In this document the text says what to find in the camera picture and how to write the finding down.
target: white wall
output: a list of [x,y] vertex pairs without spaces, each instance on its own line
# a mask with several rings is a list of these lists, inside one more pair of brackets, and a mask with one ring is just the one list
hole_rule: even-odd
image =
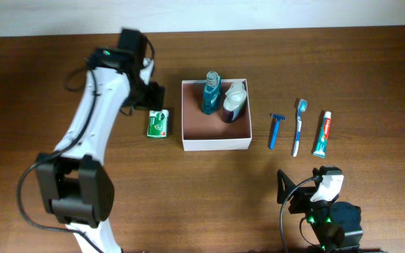
[[0,0],[0,36],[405,25],[405,0]]

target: blue bottle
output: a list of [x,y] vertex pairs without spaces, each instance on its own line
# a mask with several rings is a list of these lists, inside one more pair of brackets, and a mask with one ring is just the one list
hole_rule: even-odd
[[221,101],[221,77],[215,71],[207,73],[204,87],[204,103],[202,110],[205,114],[211,115],[218,110]]

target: wooden table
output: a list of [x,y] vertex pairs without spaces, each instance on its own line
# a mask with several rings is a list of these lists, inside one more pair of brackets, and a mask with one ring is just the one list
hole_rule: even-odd
[[[0,38],[0,252],[78,252],[73,236],[40,231],[21,218],[15,186],[40,151],[51,152],[77,109],[67,74],[117,34]],[[146,138],[147,112],[120,115],[105,156],[115,184],[110,215],[125,251],[280,251],[278,169],[296,183],[333,164],[345,182],[341,201],[362,208],[365,248],[405,252],[405,27],[148,34],[157,52],[154,79],[174,110],[168,139]],[[181,80],[247,78],[249,150],[184,152]],[[79,85],[84,75],[72,84]],[[291,156],[295,101],[305,98],[299,155]],[[322,110],[333,112],[327,158],[311,154]],[[288,117],[275,150],[270,113]],[[23,200],[45,214],[34,176]],[[306,247],[301,215],[285,215],[289,246]],[[305,223],[303,232],[315,241]]]

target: toothbrush handle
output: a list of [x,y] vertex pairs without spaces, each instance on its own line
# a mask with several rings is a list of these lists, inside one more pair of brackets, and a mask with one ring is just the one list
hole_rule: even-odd
[[298,148],[300,147],[301,125],[302,125],[301,120],[298,120],[296,129],[295,147],[293,148],[293,157],[296,157],[296,155],[298,154]]
[[274,149],[274,144],[276,143],[276,138],[278,137],[279,122],[280,122],[280,120],[276,120],[276,123],[274,124],[273,136],[271,137],[271,142],[270,142],[271,150]]

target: toothbrush head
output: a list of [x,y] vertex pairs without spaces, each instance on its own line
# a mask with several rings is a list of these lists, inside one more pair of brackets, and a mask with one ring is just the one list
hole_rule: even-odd
[[300,103],[298,104],[298,110],[300,110],[301,112],[305,112],[307,109],[307,101],[304,99],[300,100]]

